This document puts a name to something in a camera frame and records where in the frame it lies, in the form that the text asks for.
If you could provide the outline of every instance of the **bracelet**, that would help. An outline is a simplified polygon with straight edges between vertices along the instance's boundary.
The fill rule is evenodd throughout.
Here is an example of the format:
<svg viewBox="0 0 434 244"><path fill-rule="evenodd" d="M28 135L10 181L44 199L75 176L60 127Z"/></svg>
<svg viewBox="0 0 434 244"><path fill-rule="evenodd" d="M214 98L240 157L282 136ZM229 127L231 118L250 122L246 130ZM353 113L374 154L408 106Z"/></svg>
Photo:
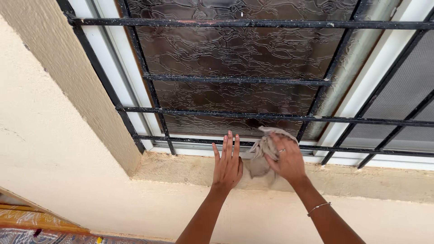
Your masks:
<svg viewBox="0 0 434 244"><path fill-rule="evenodd" d="M323 206L323 205L332 205L332 202L328 202L328 203L323 203L323 204L320 204L320 205L318 205L318 206L316 206L316 207L314 207L308 214L307 214L307 216L308 217L310 217L310 213L312 213L312 211L314 211L315 209L317 209L317 208L319 208L319 207L321 207L321 206Z"/></svg>

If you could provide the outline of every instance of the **patterned fabric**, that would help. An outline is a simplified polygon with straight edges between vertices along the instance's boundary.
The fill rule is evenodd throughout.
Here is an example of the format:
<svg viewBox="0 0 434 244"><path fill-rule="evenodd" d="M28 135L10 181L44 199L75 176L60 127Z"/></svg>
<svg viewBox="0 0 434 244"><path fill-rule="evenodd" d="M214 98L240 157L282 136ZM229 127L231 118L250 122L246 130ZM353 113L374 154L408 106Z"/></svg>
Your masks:
<svg viewBox="0 0 434 244"><path fill-rule="evenodd" d="M63 233L43 230L34 236L35 230L0 228L0 244L169 244L133 238L95 236L91 234Z"/></svg>

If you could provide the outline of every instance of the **rag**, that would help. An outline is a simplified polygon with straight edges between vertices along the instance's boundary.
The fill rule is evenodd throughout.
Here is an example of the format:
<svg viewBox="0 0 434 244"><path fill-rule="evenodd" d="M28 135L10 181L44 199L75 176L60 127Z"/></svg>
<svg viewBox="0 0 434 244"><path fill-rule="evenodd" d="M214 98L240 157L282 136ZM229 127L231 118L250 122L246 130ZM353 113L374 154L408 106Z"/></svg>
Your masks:
<svg viewBox="0 0 434 244"><path fill-rule="evenodd" d="M297 139L283 129L264 126L260 126L258 129L264 132L264 136L259 141L255 142L253 147L250 149L250 152L254 152L255 155L253 156L253 159L251 159L250 163L246 164L246 168L249 170L252 179L254 177L264 176L268 171L270 171L270 165L265 159L264 154L269 155L275 161L279 159L279 151L271 139L271 133L285 136L295 141L298 145Z"/></svg>

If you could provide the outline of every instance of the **white window frame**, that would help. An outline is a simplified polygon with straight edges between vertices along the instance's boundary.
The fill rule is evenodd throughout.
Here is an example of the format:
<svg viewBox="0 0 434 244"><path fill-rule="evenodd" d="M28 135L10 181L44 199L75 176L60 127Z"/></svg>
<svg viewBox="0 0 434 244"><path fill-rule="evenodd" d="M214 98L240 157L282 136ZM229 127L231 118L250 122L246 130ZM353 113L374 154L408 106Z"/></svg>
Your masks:
<svg viewBox="0 0 434 244"><path fill-rule="evenodd" d="M76 16L81 18L120 18L115 0L69 0ZM431 0L403 0L397 8L392 21L423 21L434 7ZM141 77L134 50L123 26L82 26L102 68L123 106L152 107L152 102ZM343 99L334 116L354 117L373 89L381 81L399 53L409 42L415 30L385 30L380 40L367 59L361 72ZM155 114L128 112L128 117L139 135L164 136ZM301 141L301 145L333 146L345 131L347 123L329 123L318 142ZM222 136L173 134L172 137L223 140ZM243 138L254 142L257 139ZM149 152L170 153L168 147L154 146L151 140L141 140ZM175 147L175 153L181 155L213 156L210 149L194 149L194 143L184 144L185 148ZM313 156L304 156L306 162L320 163L327 151L314 151ZM335 152L329 164L358 165L368 154ZM243 158L251 158L248 152L240 153ZM412 168L434 170L432 158L414 156L376 155L368 164L374 167Z"/></svg>

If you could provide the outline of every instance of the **window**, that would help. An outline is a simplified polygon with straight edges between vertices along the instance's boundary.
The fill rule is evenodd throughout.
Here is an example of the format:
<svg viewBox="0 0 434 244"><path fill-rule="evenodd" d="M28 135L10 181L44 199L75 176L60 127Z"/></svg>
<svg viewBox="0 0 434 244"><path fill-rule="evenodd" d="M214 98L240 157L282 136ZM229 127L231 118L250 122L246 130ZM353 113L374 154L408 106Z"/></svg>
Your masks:
<svg viewBox="0 0 434 244"><path fill-rule="evenodd" d="M231 129L248 158L265 125L309 162L434 169L434 3L59 4L141 150L211 156Z"/></svg>

